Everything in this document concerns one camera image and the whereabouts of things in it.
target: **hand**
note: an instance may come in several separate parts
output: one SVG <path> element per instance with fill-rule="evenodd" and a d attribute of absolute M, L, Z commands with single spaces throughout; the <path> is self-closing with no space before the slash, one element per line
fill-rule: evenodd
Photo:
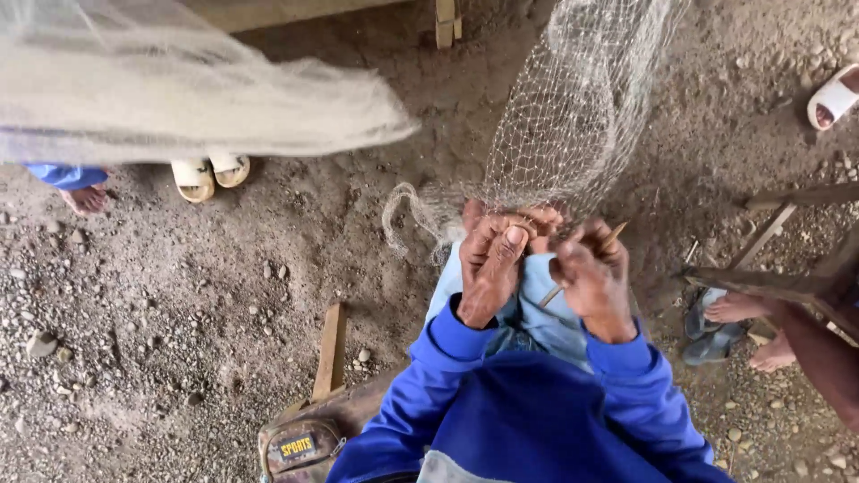
<path fill-rule="evenodd" d="M 618 240 L 602 247 L 611 232 L 606 222 L 588 220 L 558 245 L 549 272 L 594 337 L 623 344 L 633 340 L 638 329 L 630 312 L 630 256 Z"/>
<path fill-rule="evenodd" d="M 479 220 L 460 247 L 463 288 L 456 316 L 463 324 L 477 329 L 489 324 L 516 288 L 528 240 L 553 233 L 557 217 L 556 211 L 539 208 Z"/>

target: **white sandal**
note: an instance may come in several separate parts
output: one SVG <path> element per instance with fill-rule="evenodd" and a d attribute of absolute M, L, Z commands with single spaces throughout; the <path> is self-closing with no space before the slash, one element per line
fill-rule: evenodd
<path fill-rule="evenodd" d="M 857 66 L 859 66 L 859 64 L 848 65 L 842 70 L 839 70 L 838 74 L 832 76 L 832 78 L 829 79 L 829 81 L 827 81 L 826 84 L 818 89 L 818 91 L 812 96 L 811 100 L 808 102 L 808 121 L 811 122 L 814 129 L 818 131 L 826 131 L 831 128 L 832 125 L 834 125 L 835 122 L 844 115 L 844 113 L 853 107 L 853 104 L 855 104 L 856 101 L 859 101 L 859 94 L 848 89 L 847 86 L 841 82 L 841 77 L 844 77 L 844 75 Z M 818 105 L 825 107 L 826 110 L 832 114 L 832 122 L 827 127 L 823 127 L 819 122 L 817 122 Z"/>
<path fill-rule="evenodd" d="M 239 186 L 251 172 L 251 160 L 247 156 L 210 153 L 209 160 L 215 169 L 217 184 L 225 188 Z"/>
<path fill-rule="evenodd" d="M 182 198 L 192 203 L 200 203 L 215 194 L 215 181 L 211 171 L 202 159 L 181 159 L 170 162 L 173 178 Z"/>

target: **fishing net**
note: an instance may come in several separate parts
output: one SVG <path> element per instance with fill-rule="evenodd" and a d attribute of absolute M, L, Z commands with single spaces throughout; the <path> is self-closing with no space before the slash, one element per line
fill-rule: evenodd
<path fill-rule="evenodd" d="M 498 210 L 561 201 L 573 221 L 591 214 L 631 158 L 684 9 L 685 0 L 559 0 L 516 80 L 483 182 L 397 186 L 382 216 L 393 251 L 406 252 L 391 224 L 403 197 L 439 247 L 462 236 L 454 201 L 464 197 Z"/>
<path fill-rule="evenodd" d="M 321 156 L 416 123 L 374 72 L 273 64 L 169 0 L 0 2 L 0 156 Z"/>

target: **blue sweatshirt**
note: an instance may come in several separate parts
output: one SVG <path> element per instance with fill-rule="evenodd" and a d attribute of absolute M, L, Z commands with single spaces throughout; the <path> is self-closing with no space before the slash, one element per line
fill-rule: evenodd
<path fill-rule="evenodd" d="M 107 180 L 107 173 L 99 168 L 81 168 L 62 164 L 25 164 L 30 173 L 45 183 L 64 191 L 97 185 Z"/>
<path fill-rule="evenodd" d="M 593 375 L 543 352 L 483 358 L 494 329 L 459 322 L 460 297 L 424 327 L 327 482 L 731 481 L 640 334 L 621 345 L 588 336 Z"/>

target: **gray fishing net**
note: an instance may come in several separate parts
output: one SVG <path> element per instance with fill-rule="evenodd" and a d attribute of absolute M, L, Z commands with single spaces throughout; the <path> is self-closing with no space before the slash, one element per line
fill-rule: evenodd
<path fill-rule="evenodd" d="M 462 237 L 464 197 L 499 210 L 561 201 L 568 219 L 589 215 L 630 160 L 684 10 L 685 0 L 559 0 L 516 80 L 483 182 L 397 186 L 382 215 L 392 250 L 407 250 L 391 225 L 402 198 L 439 247 Z"/>
<path fill-rule="evenodd" d="M 171 0 L 2 0 L 0 156 L 321 156 L 413 133 L 373 71 L 273 64 Z"/>

